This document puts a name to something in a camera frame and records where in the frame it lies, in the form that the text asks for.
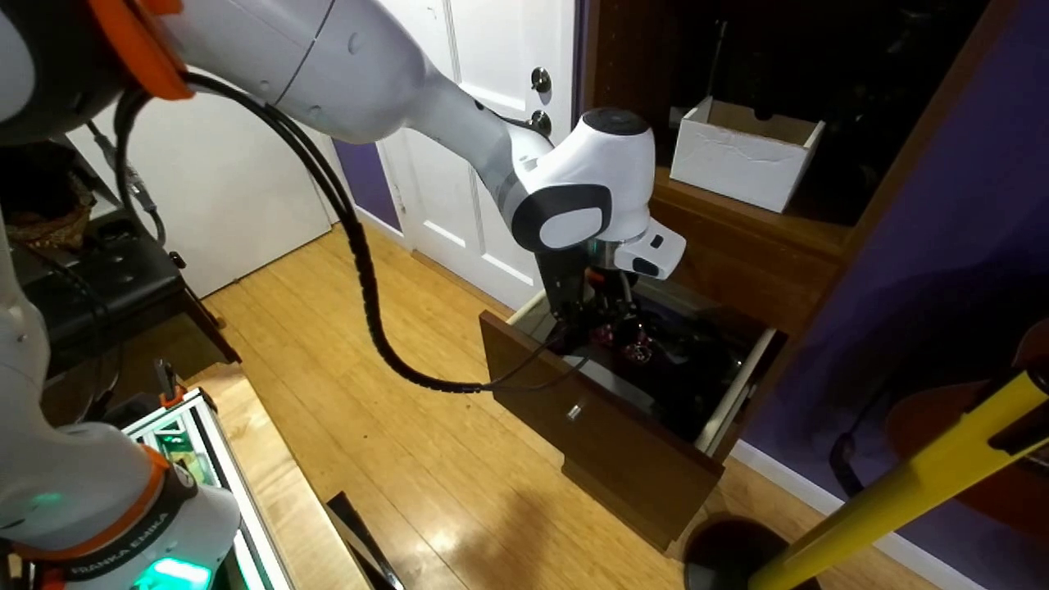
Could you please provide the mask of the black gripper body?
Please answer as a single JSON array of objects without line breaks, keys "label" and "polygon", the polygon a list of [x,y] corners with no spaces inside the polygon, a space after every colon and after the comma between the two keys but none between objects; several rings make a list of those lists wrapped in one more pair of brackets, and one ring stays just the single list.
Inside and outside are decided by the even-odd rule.
[{"label": "black gripper body", "polygon": [[613,347],[639,320],[635,277],[597,264],[583,248],[542,255],[546,299],[553,319],[549,347],[573,354],[580,347]]}]

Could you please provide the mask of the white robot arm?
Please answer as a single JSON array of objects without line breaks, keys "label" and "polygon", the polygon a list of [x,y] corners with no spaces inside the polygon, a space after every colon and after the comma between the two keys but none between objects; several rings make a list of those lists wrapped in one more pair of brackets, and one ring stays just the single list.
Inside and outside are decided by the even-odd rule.
[{"label": "white robot arm", "polygon": [[[88,122],[120,92],[209,79],[340,141],[412,129],[469,160],[515,241],[549,262],[665,277],[684,240],[651,217],[653,132],[597,107],[565,145],[469,97],[376,0],[0,0],[0,145]],[[0,527],[33,590],[209,590],[238,501],[106,421],[49,426],[43,313],[0,277]]]}]

